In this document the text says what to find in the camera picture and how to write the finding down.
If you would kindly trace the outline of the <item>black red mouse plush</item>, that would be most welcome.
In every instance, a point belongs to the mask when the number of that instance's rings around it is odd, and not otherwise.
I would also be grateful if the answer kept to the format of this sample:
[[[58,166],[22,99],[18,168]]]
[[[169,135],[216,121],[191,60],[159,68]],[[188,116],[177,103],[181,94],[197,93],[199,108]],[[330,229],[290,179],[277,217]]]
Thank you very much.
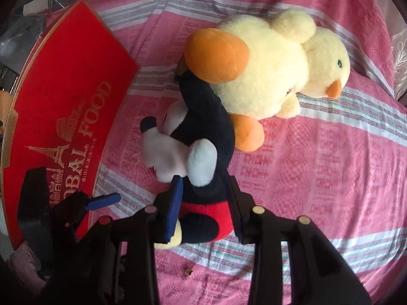
[[[235,131],[220,98],[210,85],[180,60],[175,73],[182,98],[174,102],[161,127],[154,116],[140,122],[141,156],[158,181],[176,176],[182,199],[166,225],[170,236],[154,244],[164,250],[183,243],[216,242],[233,230],[227,201],[228,166]]]

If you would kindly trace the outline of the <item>yellow chick plush toy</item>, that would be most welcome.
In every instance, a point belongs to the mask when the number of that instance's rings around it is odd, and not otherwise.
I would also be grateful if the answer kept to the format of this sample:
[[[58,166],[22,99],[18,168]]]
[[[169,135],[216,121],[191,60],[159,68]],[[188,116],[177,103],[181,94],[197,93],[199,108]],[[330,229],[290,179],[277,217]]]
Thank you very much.
[[[246,152],[264,143],[261,120],[298,115],[298,94],[338,98],[351,73],[339,37],[298,8],[271,20],[236,15],[198,30],[187,38],[183,58],[221,99],[235,147]]]

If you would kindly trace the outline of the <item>red gift box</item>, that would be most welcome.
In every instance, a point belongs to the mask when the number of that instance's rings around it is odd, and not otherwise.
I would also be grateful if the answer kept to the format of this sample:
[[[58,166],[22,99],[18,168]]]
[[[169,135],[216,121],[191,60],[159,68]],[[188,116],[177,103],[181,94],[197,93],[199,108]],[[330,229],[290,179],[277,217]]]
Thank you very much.
[[[12,98],[1,152],[1,197],[13,247],[28,169],[45,167],[54,205],[92,195],[114,119],[138,65],[101,17],[78,0],[35,43]]]

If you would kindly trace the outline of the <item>clear plastic bag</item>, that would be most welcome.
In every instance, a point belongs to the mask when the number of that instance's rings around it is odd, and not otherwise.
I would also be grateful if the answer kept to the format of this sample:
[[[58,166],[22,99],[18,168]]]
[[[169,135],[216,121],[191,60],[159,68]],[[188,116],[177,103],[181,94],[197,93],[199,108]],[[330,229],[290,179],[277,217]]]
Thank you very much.
[[[1,77],[22,71],[35,41],[46,27],[48,14],[65,8],[72,0],[16,0],[1,23]]]

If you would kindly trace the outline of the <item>beige floral curtain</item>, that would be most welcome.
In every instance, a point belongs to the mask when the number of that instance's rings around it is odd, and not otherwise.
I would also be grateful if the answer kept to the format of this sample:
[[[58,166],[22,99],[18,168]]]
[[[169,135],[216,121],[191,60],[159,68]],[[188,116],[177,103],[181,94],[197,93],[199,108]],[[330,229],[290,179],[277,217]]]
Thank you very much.
[[[394,91],[399,100],[406,92],[407,52],[406,29],[396,33],[391,38],[391,48],[394,61]]]

